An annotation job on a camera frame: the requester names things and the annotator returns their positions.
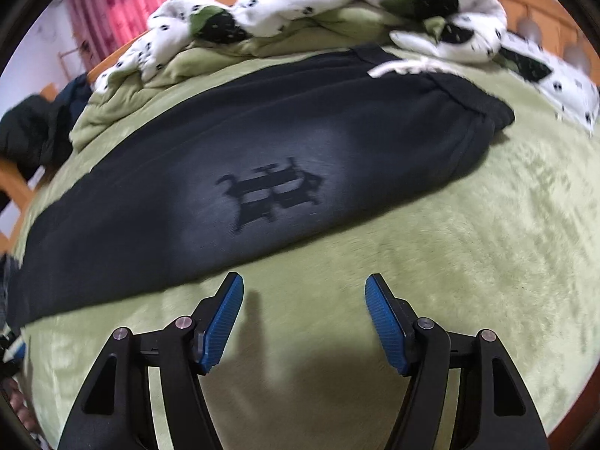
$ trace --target bolt head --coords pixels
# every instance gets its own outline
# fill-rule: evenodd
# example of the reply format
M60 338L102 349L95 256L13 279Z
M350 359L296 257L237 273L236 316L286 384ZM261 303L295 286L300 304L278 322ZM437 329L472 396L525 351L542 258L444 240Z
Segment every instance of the bolt head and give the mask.
M181 318L177 318L177 320L175 320L175 326L180 330L189 328L191 326L191 323L192 319L189 316L182 316Z
M126 336L128 335L128 331L127 328L117 328L114 332L113 332L113 338L115 340L123 340Z
M435 323L433 320L431 320L431 318L425 317L416 320L416 324L424 330L431 330L435 326Z
M483 338L487 342L495 342L497 336L492 330L483 330L481 332L481 338Z

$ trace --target white drawstring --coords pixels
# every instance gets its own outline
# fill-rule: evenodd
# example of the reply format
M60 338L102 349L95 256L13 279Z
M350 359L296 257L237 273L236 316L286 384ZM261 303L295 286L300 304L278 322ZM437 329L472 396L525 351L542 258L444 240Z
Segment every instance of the white drawstring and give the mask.
M453 67L446 63L430 57L421 57L420 59L394 60L384 62L374 67L368 74L371 78L380 78L388 72L395 71L398 74L419 74L420 72L445 72L462 76Z

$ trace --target wooden bed frame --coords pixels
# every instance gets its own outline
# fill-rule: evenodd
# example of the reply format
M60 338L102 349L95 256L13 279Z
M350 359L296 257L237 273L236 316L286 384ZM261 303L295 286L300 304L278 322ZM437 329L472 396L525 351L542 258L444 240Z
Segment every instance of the wooden bed frame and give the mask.
M225 5L232 5L236 0L218 1ZM518 20L529 15L542 31L542 46L553 54L562 56L565 46L577 42L578 36L582 35L578 25L556 0L500 0L500 2L508 14L509 30L516 30ZM119 57L129 49L133 42L134 40L113 52L90 71L88 74L89 82L93 83L103 71L115 65ZM600 58L587 39L583 41L583 48L592 63L592 80L596 84L600 84ZM42 95L51 101L56 96L56 89L53 85L48 85L42 91ZM51 173L47 173L43 182L50 178ZM24 211L34 198L36 190L29 189L17 167L5 159L0 159L0 189L5 191L21 210L21 215L10 234L10 238L0 233L0 253L2 253L13 248L23 221ZM552 450L568 450L571 448L593 417L597 413L600 415L599 396L600 365L596 368L571 411L548 437Z

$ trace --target dalmatian print blanket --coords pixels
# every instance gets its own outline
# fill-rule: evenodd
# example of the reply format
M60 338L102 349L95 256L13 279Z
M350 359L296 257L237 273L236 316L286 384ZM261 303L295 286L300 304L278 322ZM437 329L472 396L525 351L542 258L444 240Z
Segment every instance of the dalmatian print blanket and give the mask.
M148 18L148 32L103 72L95 91L109 88L115 71L139 71L152 79L193 39L227 45L284 32L291 21L342 8L355 0L238 0L228 7L214 0L167 0ZM413 24L394 30L401 48L461 63L487 62L500 48L506 13L497 0L364 0Z
M238 0L231 13L249 34L271 37L290 21L348 5L354 0ZM395 30L402 49L461 63L491 60L506 32L506 12L498 0L363 0L412 23Z
M565 117L593 134L600 114L600 94L579 69L511 32L502 37L494 61L535 87L555 107L558 119Z

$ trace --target black sweatpants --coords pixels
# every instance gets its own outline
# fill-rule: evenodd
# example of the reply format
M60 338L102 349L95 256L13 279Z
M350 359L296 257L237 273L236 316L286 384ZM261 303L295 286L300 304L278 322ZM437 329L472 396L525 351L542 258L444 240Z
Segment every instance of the black sweatpants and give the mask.
M199 279L470 171L512 110L455 75L367 74L394 58L269 67L151 120L35 221L11 326Z

